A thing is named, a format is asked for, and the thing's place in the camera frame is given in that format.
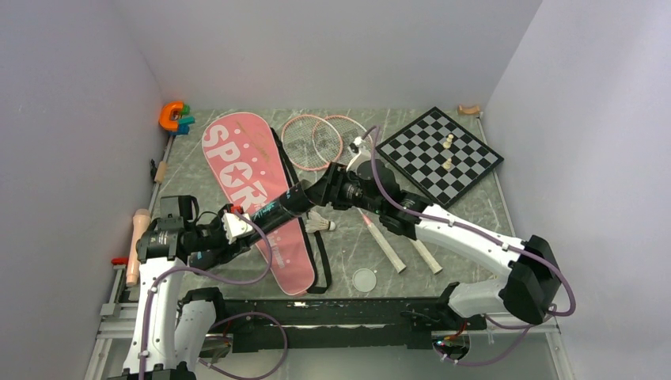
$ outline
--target black tube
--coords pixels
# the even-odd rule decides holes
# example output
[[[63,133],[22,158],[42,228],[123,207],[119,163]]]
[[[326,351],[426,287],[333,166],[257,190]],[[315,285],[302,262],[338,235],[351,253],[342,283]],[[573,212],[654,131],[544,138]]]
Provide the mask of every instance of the black tube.
[[[305,188],[309,182],[301,180],[292,188],[283,192],[270,203],[260,208],[252,215],[252,222],[256,224],[265,234],[269,234],[283,224],[296,219],[301,214],[308,212],[315,205],[305,194]],[[247,237],[248,243],[253,244],[260,239],[258,233]]]

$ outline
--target chessboard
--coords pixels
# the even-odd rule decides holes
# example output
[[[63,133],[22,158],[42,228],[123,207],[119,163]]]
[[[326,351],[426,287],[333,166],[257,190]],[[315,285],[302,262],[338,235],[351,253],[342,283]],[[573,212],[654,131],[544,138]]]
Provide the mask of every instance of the chessboard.
[[[450,135],[451,143],[445,144]],[[436,107],[379,144],[377,152],[444,208],[503,161]]]

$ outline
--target gray marble tabletop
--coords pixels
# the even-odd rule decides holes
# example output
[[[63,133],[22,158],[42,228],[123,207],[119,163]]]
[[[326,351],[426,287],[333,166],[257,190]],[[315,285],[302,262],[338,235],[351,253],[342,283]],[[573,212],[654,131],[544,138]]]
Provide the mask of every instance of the gray marble tabletop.
[[[191,194],[198,198],[202,211],[218,210],[226,198],[219,188],[210,167],[205,161],[200,146],[200,139],[207,126],[217,118],[233,112],[253,112],[264,118],[275,130],[282,128],[284,123],[294,116],[312,113],[319,116],[348,115],[364,127],[379,125],[382,127],[381,139],[386,139],[402,127],[409,124],[426,110],[413,109],[216,109],[199,110],[191,114],[195,124],[188,135],[178,136],[172,145],[168,158],[168,170],[159,196]],[[456,112],[447,112],[450,117],[479,138],[482,137],[478,123],[472,116],[459,116]],[[315,181],[322,172],[298,171],[301,179]],[[396,179],[401,188],[420,193],[420,191],[396,170]],[[411,297],[440,295],[448,283],[460,281],[474,283],[491,277],[491,273],[475,265],[447,249],[426,243],[426,247],[434,254],[438,263],[444,268],[433,275],[417,251],[405,237],[395,236],[385,230],[377,220],[389,243],[408,266],[401,274],[396,273],[393,266],[381,251],[373,237],[362,222],[362,217],[355,209],[349,211],[333,211],[325,207],[318,210],[325,218],[335,221],[335,231],[322,234],[331,263],[333,284],[323,295],[308,294],[310,298],[362,298],[362,297]],[[499,189],[490,173],[474,186],[464,197],[457,201],[449,212],[470,222],[510,235],[510,224],[506,218],[503,201]],[[319,255],[317,268],[321,271]],[[256,248],[240,255],[226,265],[213,268],[212,272],[234,279],[251,279],[265,268],[265,260]],[[360,268],[369,268],[375,272],[377,286],[368,293],[356,290],[352,284],[352,276]],[[318,285],[323,285],[320,275]],[[186,291],[199,287],[218,286],[227,298],[290,298],[280,289],[272,275],[266,276],[261,282],[236,287],[215,283],[212,280],[188,273],[182,283],[182,295]]]

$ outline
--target shuttlecock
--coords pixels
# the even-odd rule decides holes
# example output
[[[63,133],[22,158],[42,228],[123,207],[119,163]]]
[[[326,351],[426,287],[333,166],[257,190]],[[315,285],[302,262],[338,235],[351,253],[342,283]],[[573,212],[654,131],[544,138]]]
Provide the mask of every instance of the shuttlecock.
[[[314,234],[317,231],[333,231],[336,229],[336,224],[327,220],[318,212],[310,210],[308,212],[308,222],[305,224],[305,231]]]

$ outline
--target bag strap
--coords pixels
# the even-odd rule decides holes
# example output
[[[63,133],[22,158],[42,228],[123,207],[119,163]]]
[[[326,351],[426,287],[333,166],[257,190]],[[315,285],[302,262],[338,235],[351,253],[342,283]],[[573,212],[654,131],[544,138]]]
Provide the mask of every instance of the bag strap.
[[[295,184],[298,183],[298,175],[296,174],[296,170],[294,169],[294,164],[291,163],[289,156],[286,154],[286,151],[284,150],[282,141],[277,136],[275,130],[271,128],[271,131],[273,134],[273,138],[275,139],[275,145],[277,146],[277,150],[279,152],[279,158],[280,161],[282,162],[282,168],[284,169],[284,175],[286,177],[286,180],[289,182],[290,187],[294,186]],[[310,245],[308,234],[305,232],[305,224],[303,223],[303,218],[300,217],[298,218],[298,224],[301,226],[301,232],[303,233],[303,241],[305,242],[305,247],[308,249],[308,257],[310,259],[310,264],[313,266],[313,270],[315,273],[315,280],[312,286],[308,288],[307,292],[314,295],[322,295],[326,293],[326,290],[328,290],[328,288],[331,286],[331,282],[333,280],[331,276],[331,265],[328,262],[328,255],[326,254],[326,247],[324,246],[324,239],[321,238],[321,234],[319,233],[319,231],[315,231],[314,237],[315,241],[317,242],[317,248],[319,249],[319,256],[321,257],[321,265],[324,269],[324,279],[326,280],[325,287],[318,287],[315,285],[319,280],[319,272],[317,271],[317,263],[315,263],[314,260],[314,253],[312,250],[312,246]]]

